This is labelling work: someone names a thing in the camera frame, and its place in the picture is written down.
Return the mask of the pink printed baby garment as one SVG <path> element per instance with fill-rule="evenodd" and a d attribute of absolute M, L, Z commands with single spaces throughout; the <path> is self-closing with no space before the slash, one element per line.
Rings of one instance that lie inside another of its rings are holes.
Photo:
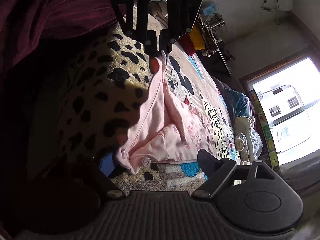
<path fill-rule="evenodd" d="M 130 174 L 137 174 L 152 163 L 195 161 L 201 149 L 215 153 L 209 118 L 170 91 L 164 77 L 167 66 L 163 58 L 153 58 L 150 66 L 155 73 L 148 98 L 139 107 L 139 119 L 128 129 L 115 155 Z"/>

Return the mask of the stack of folded clothes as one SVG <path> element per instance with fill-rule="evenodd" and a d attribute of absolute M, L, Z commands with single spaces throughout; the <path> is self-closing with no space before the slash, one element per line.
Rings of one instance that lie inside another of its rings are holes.
<path fill-rule="evenodd" d="M 193 56 L 198 50 L 204 50 L 206 48 L 200 28 L 197 24 L 193 26 L 190 33 L 180 37 L 178 42 L 188 56 Z"/>

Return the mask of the cream white quilted jacket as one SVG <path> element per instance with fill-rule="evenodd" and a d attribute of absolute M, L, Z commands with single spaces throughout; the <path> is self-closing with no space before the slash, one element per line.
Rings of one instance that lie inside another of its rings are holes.
<path fill-rule="evenodd" d="M 257 160 L 263 149 L 260 135 L 254 129 L 254 116 L 240 116 L 234 123 L 234 144 L 242 161 L 252 163 Z"/>

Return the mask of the colourful alphabet headboard panel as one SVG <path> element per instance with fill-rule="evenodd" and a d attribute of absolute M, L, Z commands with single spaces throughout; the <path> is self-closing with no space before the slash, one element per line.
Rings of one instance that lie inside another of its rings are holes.
<path fill-rule="evenodd" d="M 272 137 L 271 129 L 269 127 L 266 115 L 264 113 L 264 110 L 255 90 L 251 90 L 249 94 L 254 106 L 256 127 L 263 142 L 263 148 L 259 156 L 259 159 L 267 163 L 267 165 L 281 177 L 281 169 L 279 165 L 276 146 Z"/>

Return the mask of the Mickey Mouse plush blanket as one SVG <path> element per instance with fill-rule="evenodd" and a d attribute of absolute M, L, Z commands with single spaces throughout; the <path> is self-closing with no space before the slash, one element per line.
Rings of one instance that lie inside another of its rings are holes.
<path fill-rule="evenodd" d="M 240 163 L 226 102 L 202 63 L 181 47 L 155 62 L 143 49 L 119 24 L 67 42 L 75 71 L 59 109 L 60 155 L 100 158 L 125 193 L 192 192 L 207 179 L 199 150 Z"/>

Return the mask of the blue pillow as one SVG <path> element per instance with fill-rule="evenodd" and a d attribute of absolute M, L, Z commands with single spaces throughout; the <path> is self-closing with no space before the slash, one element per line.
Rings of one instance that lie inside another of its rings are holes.
<path fill-rule="evenodd" d="M 225 88 L 222 92 L 222 97 L 232 120 L 235 120 L 237 117 L 252 115 L 249 98 L 245 94 Z"/>

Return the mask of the maroon trouser leg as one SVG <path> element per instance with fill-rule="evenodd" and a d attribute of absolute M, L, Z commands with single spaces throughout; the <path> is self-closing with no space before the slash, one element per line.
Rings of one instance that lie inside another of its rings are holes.
<path fill-rule="evenodd" d="M 44 37 L 76 37 L 115 21 L 110 0 L 1 0 L 1 72 Z"/>

